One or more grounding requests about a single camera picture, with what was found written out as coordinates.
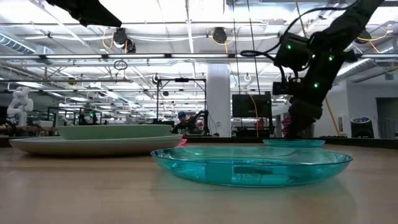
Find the white robot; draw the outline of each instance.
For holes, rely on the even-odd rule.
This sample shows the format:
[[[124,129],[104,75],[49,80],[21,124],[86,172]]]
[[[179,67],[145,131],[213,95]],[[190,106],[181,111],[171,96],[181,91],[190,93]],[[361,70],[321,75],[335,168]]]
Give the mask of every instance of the white robot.
[[[18,87],[17,91],[12,94],[12,102],[8,106],[7,116],[9,118],[14,117],[16,114],[19,115],[19,126],[26,125],[27,113],[33,110],[33,100],[28,98],[28,94],[30,93],[30,88],[28,87]]]

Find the teal plastic plate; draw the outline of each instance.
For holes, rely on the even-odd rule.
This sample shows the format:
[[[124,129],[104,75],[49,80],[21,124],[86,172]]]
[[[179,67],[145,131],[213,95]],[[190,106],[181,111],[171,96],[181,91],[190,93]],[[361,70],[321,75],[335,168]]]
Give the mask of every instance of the teal plastic plate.
[[[288,140],[288,139],[264,139],[262,140],[267,146],[274,147],[322,147],[324,140]]]
[[[350,156],[323,149],[183,147],[151,152],[178,177],[209,184],[286,187],[311,184],[342,172]]]

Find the white column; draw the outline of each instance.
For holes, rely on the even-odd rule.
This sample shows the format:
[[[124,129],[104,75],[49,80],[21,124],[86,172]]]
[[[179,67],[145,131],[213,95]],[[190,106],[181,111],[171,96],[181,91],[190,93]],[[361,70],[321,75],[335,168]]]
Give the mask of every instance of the white column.
[[[227,64],[207,65],[208,125],[212,134],[231,137],[231,95],[229,91],[229,69]]]

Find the table surface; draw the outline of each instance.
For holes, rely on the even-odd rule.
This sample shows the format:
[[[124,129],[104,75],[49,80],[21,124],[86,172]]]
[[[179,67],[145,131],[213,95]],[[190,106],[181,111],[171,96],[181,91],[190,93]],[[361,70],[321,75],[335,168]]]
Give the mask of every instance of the table surface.
[[[324,148],[354,161],[326,182],[273,189],[180,179],[149,156],[57,159],[0,148],[0,223],[397,223],[398,151]]]

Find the white plate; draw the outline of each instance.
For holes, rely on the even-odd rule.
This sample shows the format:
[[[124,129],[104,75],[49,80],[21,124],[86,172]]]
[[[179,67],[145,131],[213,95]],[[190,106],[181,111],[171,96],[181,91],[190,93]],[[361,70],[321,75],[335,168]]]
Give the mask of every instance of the white plate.
[[[10,145],[24,152],[46,156],[132,156],[178,146],[182,136],[169,138],[172,137],[174,139],[163,141],[154,141],[152,138],[149,141],[136,141],[136,139],[68,141],[61,137],[44,137],[13,139],[10,140]]]

